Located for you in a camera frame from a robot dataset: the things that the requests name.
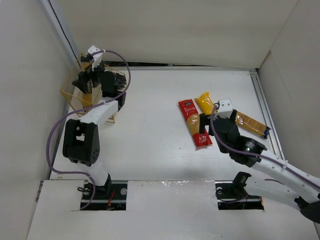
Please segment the navy label spaghetti bag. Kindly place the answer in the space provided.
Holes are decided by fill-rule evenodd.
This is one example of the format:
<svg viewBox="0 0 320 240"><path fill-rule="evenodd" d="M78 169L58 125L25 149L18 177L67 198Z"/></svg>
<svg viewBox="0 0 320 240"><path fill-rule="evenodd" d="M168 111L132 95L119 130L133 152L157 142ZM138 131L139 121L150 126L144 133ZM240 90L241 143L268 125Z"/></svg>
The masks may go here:
<svg viewBox="0 0 320 240"><path fill-rule="evenodd" d="M88 72L91 67L91 62L81 62L81 71L82 72ZM84 108L87 108L89 106L93 105L93 88L92 88L92 93L83 93L82 95L82 106Z"/></svg>

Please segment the red spaghetti bag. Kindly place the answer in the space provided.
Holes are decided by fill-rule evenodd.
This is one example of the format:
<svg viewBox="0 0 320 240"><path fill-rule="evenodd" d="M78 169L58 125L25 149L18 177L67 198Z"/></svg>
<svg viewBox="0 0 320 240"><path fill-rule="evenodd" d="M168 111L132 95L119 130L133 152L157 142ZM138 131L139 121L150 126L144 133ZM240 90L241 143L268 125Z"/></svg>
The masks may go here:
<svg viewBox="0 0 320 240"><path fill-rule="evenodd" d="M202 148L212 145L212 140L204 129L200 132L200 115L192 99L186 99L178 102L179 109L183 115L189 133L196 148Z"/></svg>

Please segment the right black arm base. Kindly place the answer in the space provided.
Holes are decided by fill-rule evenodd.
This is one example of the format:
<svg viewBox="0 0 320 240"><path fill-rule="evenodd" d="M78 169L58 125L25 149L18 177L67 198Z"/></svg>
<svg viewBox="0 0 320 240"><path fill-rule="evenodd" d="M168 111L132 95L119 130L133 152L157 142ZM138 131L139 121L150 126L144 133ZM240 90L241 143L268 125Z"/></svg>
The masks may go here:
<svg viewBox="0 0 320 240"><path fill-rule="evenodd" d="M264 210L262 198L244 189L249 177L249 173L239 172L232 181L215 182L218 210Z"/></svg>

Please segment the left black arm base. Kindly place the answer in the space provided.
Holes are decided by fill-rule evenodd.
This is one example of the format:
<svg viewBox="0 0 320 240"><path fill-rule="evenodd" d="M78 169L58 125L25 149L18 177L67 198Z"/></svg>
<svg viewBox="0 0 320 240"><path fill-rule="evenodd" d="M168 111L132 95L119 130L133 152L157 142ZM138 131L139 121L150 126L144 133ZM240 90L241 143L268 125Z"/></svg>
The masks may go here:
<svg viewBox="0 0 320 240"><path fill-rule="evenodd" d="M81 211L125 211L127 206L128 181L112 180L108 175L105 184L95 187L93 195L93 185L86 182L83 187L77 190L82 193Z"/></svg>

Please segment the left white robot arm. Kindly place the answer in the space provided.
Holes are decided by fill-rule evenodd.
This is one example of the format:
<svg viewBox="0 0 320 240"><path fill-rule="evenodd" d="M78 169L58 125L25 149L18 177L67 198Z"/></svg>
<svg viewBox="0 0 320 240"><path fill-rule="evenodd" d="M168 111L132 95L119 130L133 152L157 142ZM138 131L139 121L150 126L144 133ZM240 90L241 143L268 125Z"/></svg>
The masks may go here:
<svg viewBox="0 0 320 240"><path fill-rule="evenodd" d="M89 174L96 186L105 187L110 176L99 160L99 129L124 106L127 79L122 73L106 70L101 53L88 53L80 62L81 71L72 81L79 91L75 107L79 118L65 124L62 154Z"/></svg>

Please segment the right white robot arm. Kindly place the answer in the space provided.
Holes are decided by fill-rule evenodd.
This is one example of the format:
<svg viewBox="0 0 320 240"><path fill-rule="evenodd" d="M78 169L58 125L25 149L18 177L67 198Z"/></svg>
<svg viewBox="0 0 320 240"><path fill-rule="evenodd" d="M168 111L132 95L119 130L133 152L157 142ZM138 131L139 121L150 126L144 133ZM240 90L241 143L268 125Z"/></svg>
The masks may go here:
<svg viewBox="0 0 320 240"><path fill-rule="evenodd" d="M304 172L286 160L278 158L266 146L250 137L242 136L235 122L236 110L214 110L200 114L199 130L209 126L221 153L236 163L270 176L271 180L256 180L246 172L239 172L232 182L236 193L268 197L298 210L308 220L320 222L320 179Z"/></svg>

